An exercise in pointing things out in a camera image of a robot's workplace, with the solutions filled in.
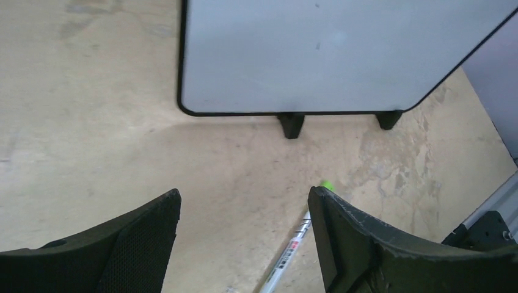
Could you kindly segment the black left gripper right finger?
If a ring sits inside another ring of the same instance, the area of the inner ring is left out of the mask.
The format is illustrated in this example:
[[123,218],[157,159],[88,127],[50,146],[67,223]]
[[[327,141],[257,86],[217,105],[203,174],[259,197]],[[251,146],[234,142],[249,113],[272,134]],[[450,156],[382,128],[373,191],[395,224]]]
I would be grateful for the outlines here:
[[325,187],[308,207],[326,292],[516,292],[517,246],[476,250],[404,232]]

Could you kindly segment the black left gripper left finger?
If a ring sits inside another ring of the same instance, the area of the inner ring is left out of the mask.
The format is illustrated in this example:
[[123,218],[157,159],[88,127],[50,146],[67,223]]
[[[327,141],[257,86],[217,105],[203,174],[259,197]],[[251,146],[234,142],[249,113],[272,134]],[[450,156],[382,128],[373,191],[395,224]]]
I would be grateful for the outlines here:
[[1,292],[161,292],[180,219],[172,189],[83,232],[1,253]]

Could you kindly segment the white green whiteboard marker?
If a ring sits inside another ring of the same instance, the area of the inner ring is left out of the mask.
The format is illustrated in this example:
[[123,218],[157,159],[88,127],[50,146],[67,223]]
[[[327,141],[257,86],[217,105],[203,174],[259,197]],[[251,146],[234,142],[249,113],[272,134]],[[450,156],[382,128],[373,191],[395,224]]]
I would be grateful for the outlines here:
[[299,222],[294,226],[290,237],[288,238],[285,246],[281,249],[278,256],[274,258],[272,266],[264,281],[262,281],[257,292],[260,293],[272,293],[278,288],[280,281],[290,268],[291,263],[295,259],[300,247],[313,233],[313,218],[310,212],[308,203],[304,206],[304,211],[300,217]]

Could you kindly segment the black-framed whiteboard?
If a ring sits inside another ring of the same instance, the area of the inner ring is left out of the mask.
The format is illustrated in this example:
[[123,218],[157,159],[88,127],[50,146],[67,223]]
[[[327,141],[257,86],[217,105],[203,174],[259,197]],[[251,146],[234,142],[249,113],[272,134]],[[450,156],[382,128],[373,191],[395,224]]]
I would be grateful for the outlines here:
[[177,104],[193,117],[374,115],[392,129],[517,13],[508,1],[182,1]]

